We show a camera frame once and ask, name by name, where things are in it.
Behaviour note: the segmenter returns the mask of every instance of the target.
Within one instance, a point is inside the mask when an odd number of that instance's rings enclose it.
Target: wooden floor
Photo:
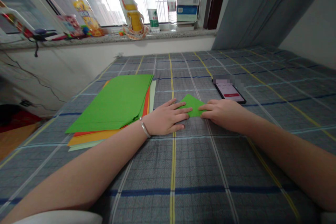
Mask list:
[[[39,126],[40,123],[35,123],[0,133],[0,162],[23,143]]]

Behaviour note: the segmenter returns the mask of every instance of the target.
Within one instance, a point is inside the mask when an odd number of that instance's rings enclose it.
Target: window sill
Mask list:
[[[158,40],[158,39],[177,39],[177,38],[188,38],[188,37],[198,37],[198,36],[216,36],[217,30],[205,30],[198,29],[193,31],[161,31],[156,34],[149,34],[143,40]],[[72,45],[84,45],[84,44],[101,44],[101,43],[117,43],[117,42],[138,42],[139,40],[131,40],[126,35],[106,35],[104,37],[88,37],[81,40],[60,40],[60,41],[48,41],[39,42],[40,47],[59,47],[59,46],[72,46]],[[35,43],[28,40],[0,44],[1,50],[9,49],[28,49],[35,48]]]

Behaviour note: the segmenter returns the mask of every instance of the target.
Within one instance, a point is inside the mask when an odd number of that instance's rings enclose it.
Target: hand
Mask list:
[[[243,108],[232,100],[210,100],[198,108],[208,110],[203,112],[201,118],[210,119],[213,123],[230,131],[248,135],[250,127],[262,118]]]
[[[193,108],[177,108],[185,105],[185,102],[175,103],[175,99],[172,99],[160,107],[156,108],[152,113],[143,117],[143,122],[150,135],[167,135],[175,131],[183,130],[183,124],[175,124],[189,118],[186,114],[192,111]]]

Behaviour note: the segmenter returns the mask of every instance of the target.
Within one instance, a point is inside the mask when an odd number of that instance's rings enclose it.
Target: white wall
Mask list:
[[[52,87],[61,100],[68,101],[113,62],[117,55],[211,50],[214,40],[214,36],[203,36],[41,48],[38,58],[34,57],[34,49],[8,50],[6,53],[18,61],[23,69],[37,75],[44,85]],[[22,99],[27,99],[51,110],[62,107],[64,103],[58,101],[49,88],[41,86],[31,75],[5,65],[3,61],[16,65],[0,51],[0,76],[7,81],[6,85],[0,84],[0,102],[18,104]],[[41,117],[54,114],[41,106],[27,107],[27,110]]]
[[[336,0],[315,0],[279,47],[336,69]]]

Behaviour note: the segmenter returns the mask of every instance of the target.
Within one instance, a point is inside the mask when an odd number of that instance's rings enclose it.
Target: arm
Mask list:
[[[182,124],[174,124],[188,119],[186,113],[192,108],[175,110],[186,104],[173,104],[175,100],[144,116],[149,134],[166,135],[184,129]],[[140,121],[132,123],[51,174],[20,201],[1,224],[52,210],[88,210],[146,139]]]
[[[288,133],[231,100],[210,100],[199,110],[228,130],[250,137],[326,211],[336,211],[336,156]]]

